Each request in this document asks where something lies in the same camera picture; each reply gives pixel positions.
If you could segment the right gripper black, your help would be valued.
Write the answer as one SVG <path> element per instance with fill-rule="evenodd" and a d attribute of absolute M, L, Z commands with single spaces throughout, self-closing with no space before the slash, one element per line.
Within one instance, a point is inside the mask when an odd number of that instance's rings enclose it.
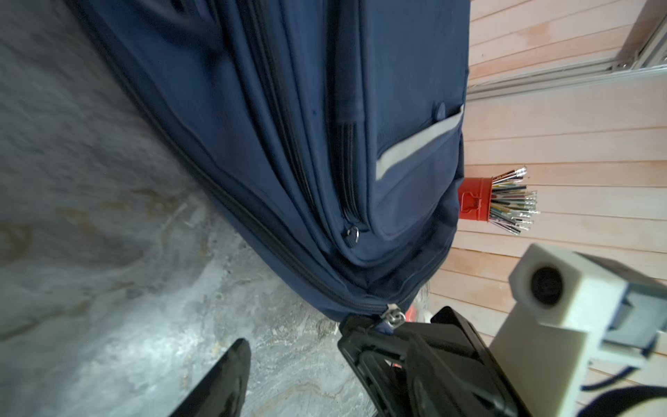
<path fill-rule="evenodd" d="M 478 332 L 450 307 L 392 328 L 349 316 L 338 349 L 377 416 L 528 416 Z"/>

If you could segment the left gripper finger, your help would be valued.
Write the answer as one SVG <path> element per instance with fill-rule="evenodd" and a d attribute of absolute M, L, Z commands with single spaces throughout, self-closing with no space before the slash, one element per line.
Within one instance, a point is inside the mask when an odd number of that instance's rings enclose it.
<path fill-rule="evenodd" d="M 238 417 L 248 388 L 249 343 L 237 339 L 170 417 Z"/>

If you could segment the navy blue student backpack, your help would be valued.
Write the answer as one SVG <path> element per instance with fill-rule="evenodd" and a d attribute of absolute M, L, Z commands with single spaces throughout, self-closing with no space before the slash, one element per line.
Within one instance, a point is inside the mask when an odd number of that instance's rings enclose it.
<path fill-rule="evenodd" d="M 396 328 L 464 177 L 467 1 L 72 1 L 121 87 L 278 276 Z"/>

